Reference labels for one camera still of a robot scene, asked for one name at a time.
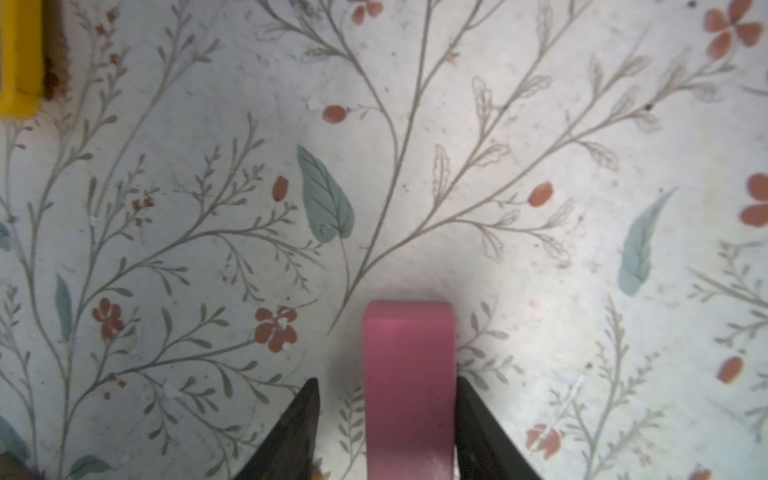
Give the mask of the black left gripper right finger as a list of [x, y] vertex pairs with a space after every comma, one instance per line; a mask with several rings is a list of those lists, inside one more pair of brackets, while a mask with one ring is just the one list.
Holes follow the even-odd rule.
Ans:
[[541, 479], [464, 377], [457, 378], [455, 431], [460, 479]]

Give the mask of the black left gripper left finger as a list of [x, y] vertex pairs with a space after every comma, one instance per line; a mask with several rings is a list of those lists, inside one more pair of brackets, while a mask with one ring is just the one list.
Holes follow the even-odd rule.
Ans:
[[310, 480], [319, 413], [319, 382], [310, 378], [234, 479]]

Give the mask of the dark pink rectangular block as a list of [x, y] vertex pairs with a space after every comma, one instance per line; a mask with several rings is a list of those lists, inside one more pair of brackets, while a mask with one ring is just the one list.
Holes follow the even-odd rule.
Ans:
[[362, 326], [370, 479], [454, 474], [457, 333], [443, 302], [373, 301]]

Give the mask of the yellow cube block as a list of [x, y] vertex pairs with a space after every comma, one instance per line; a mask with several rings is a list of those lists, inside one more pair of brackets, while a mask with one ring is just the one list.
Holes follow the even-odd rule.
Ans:
[[43, 98], [43, 6], [1, 1], [1, 118], [28, 118]]

